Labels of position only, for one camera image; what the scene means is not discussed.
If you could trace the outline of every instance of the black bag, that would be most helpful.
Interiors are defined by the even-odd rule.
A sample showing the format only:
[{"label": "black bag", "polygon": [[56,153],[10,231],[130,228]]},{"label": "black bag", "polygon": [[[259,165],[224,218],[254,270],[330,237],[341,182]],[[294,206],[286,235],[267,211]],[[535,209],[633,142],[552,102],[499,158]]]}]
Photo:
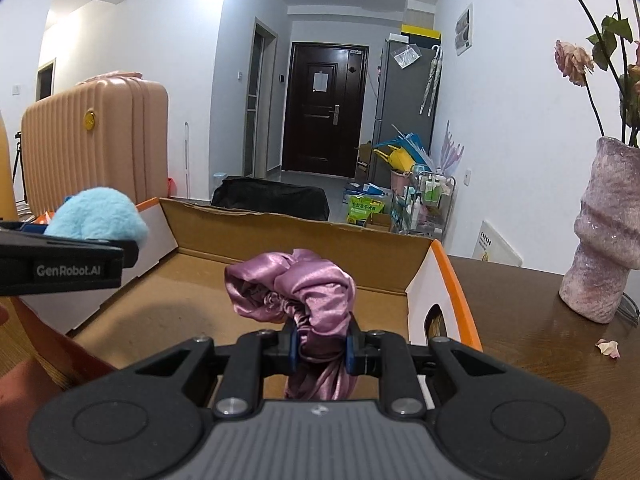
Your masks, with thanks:
[{"label": "black bag", "polygon": [[258,178],[226,178],[211,199],[225,209],[281,213],[305,220],[329,219],[329,203],[319,187],[294,186]]}]

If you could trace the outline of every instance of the pink ceramic vase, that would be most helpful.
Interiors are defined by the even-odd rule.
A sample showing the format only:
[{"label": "pink ceramic vase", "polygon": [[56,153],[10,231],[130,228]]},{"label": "pink ceramic vase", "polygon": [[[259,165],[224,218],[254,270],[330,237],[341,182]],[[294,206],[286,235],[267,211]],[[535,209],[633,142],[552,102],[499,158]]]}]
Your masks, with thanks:
[{"label": "pink ceramic vase", "polygon": [[629,271],[640,268],[640,149],[599,138],[581,204],[574,224],[580,244],[560,297],[578,314],[608,323]]}]

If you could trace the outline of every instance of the light blue pom-pom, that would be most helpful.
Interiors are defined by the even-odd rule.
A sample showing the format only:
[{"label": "light blue pom-pom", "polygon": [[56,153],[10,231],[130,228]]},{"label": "light blue pom-pom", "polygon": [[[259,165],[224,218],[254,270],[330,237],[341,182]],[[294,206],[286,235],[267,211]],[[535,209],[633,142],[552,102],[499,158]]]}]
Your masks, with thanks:
[{"label": "light blue pom-pom", "polygon": [[45,234],[75,240],[146,239],[149,228],[126,195],[108,187],[88,189],[65,202]]}]

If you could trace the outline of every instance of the white logo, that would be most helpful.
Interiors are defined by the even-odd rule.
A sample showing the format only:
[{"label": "white logo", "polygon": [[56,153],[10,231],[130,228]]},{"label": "white logo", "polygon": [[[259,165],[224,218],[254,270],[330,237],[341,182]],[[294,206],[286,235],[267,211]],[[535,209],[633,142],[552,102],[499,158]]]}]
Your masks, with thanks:
[{"label": "white logo", "polygon": [[311,413],[313,413],[315,416],[323,416],[325,413],[329,413],[329,408],[323,406],[322,404],[318,404],[317,406],[311,408]]},{"label": "white logo", "polygon": [[66,265],[46,267],[44,265],[40,265],[36,268],[36,273],[41,278],[44,278],[45,276],[48,278],[55,278],[58,276],[100,276],[102,268],[98,265],[85,265],[84,267]]}]

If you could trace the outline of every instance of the wooden table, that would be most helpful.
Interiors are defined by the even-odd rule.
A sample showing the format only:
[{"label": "wooden table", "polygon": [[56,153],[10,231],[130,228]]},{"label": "wooden table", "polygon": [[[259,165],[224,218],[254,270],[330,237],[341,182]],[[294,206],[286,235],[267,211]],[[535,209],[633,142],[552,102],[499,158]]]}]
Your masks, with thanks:
[{"label": "wooden table", "polygon": [[[484,352],[580,392],[611,424],[597,480],[640,478],[640,328],[616,316],[591,322],[558,296],[562,276],[451,258]],[[600,354],[598,339],[619,343],[620,359]]]}]

